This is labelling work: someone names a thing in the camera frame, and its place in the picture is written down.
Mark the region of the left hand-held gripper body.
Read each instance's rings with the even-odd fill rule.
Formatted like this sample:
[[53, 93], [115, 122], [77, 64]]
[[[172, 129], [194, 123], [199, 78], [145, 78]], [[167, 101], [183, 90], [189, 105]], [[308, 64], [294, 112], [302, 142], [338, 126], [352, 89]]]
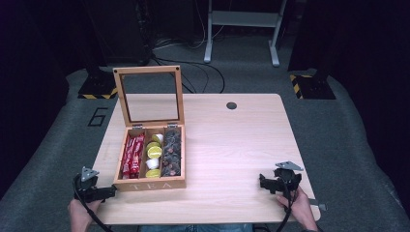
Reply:
[[74, 198], [90, 203], [101, 200], [100, 190], [96, 187], [99, 171], [83, 166], [73, 179]]

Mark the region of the white metal stand frame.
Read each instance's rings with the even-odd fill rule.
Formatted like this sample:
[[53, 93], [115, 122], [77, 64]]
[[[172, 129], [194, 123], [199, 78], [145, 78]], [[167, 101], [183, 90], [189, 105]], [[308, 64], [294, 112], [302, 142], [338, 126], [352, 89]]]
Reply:
[[268, 46], [272, 65], [277, 68], [279, 66], [277, 41], [286, 5], [287, 0], [279, 0], [277, 13], [232, 12], [214, 10], [213, 0], [208, 0], [207, 42], [203, 61], [210, 63], [212, 60], [214, 26], [264, 27], [274, 29], [273, 37], [268, 41]]

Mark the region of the black stand base striped edge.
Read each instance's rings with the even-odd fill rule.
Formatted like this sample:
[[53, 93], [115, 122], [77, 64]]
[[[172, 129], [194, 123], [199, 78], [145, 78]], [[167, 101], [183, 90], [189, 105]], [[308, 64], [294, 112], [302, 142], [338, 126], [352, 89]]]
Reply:
[[117, 86], [112, 72], [100, 69], [87, 71], [87, 78], [80, 87], [79, 99], [113, 99], [117, 94]]
[[290, 80], [296, 97], [300, 100], [334, 100], [336, 96], [327, 81], [328, 76], [321, 71], [313, 75], [291, 74]]

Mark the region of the row of red sachets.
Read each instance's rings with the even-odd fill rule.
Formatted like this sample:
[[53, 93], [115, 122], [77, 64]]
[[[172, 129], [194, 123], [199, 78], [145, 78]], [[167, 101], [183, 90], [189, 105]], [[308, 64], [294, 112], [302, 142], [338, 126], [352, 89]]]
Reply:
[[129, 137], [122, 158], [122, 179], [135, 179], [139, 175], [145, 134]]

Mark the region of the dark brown packets in box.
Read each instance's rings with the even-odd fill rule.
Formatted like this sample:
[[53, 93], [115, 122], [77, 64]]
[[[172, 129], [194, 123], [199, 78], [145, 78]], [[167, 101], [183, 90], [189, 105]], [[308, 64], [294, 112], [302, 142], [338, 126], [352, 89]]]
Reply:
[[181, 133], [177, 129], [168, 130], [164, 137], [161, 175], [174, 177], [181, 175]]

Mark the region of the grey table edge clamp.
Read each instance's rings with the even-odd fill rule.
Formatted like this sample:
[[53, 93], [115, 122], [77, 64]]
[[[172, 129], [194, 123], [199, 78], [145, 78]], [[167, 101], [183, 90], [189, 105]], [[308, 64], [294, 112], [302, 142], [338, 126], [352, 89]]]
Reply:
[[313, 206], [317, 206], [319, 210], [321, 211], [328, 211], [328, 207], [325, 203], [320, 203], [317, 199], [309, 199], [309, 204]]

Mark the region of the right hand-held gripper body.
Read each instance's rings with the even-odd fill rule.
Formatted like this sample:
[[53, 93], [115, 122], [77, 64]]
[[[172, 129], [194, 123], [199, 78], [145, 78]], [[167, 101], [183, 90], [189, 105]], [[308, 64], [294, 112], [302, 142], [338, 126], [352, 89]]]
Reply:
[[292, 161], [279, 162], [276, 167], [274, 175], [278, 182], [277, 191], [296, 190], [302, 181], [302, 174], [296, 174], [296, 171], [301, 172], [303, 168]]

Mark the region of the wooden tea box with lid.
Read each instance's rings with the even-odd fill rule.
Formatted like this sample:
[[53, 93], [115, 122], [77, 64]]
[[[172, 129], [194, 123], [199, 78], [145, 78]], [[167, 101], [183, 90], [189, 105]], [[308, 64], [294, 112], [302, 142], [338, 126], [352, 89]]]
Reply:
[[[183, 189], [186, 186], [185, 115], [183, 105], [181, 68], [178, 66], [131, 67], [113, 70], [126, 126], [114, 185], [120, 191], [156, 189]], [[181, 175], [147, 178], [146, 146], [152, 135], [161, 133], [164, 146], [165, 133], [177, 129], [181, 133]], [[145, 134], [139, 175], [135, 179], [122, 179], [122, 158], [129, 137]], [[162, 155], [159, 158], [161, 171]]]

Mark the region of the person's left hand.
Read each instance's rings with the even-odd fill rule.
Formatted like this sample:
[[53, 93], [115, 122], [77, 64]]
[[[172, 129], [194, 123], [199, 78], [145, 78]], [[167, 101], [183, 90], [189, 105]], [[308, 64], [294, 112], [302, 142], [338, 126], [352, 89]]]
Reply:
[[87, 232], [93, 220], [80, 201], [72, 199], [68, 205], [68, 211], [70, 215], [71, 232]]

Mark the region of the dark cabinet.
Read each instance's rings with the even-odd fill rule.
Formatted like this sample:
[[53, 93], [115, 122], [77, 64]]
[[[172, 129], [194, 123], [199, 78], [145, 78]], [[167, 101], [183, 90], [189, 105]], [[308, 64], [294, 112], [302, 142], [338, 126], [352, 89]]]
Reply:
[[84, 0], [107, 65], [146, 66], [152, 53], [147, 0]]

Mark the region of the person's right hand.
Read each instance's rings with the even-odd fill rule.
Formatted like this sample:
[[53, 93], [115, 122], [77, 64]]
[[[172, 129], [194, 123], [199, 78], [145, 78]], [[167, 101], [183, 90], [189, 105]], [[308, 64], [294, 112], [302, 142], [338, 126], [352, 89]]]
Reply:
[[296, 200], [290, 207], [291, 215], [302, 226], [302, 232], [319, 232], [319, 228], [314, 219], [308, 196], [298, 187], [296, 190]]

